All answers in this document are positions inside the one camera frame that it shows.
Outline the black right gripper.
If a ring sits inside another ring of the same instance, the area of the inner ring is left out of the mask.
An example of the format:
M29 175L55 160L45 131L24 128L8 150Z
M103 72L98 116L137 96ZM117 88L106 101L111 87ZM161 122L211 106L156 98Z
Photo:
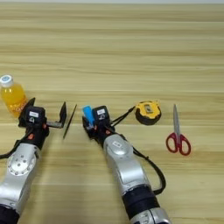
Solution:
M91 125L89 120L83 116L82 125L90 139L94 139L100 146L103 146L107 137L114 135L116 130L109 123L99 122L97 125Z

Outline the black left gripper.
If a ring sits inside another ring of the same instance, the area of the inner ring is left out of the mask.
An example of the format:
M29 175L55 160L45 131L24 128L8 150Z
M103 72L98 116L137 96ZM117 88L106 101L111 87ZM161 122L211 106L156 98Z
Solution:
M25 116L25 111L29 106L33 106L36 98L31 98L25 105L19 117ZM40 150L43 148L46 138L49 136L50 128L62 129L67 119L67 105L64 101L59 112L59 121L49 122L46 118L36 120L33 117L29 119L20 118L19 127L25 128L25 136L22 140L25 144L33 144Z

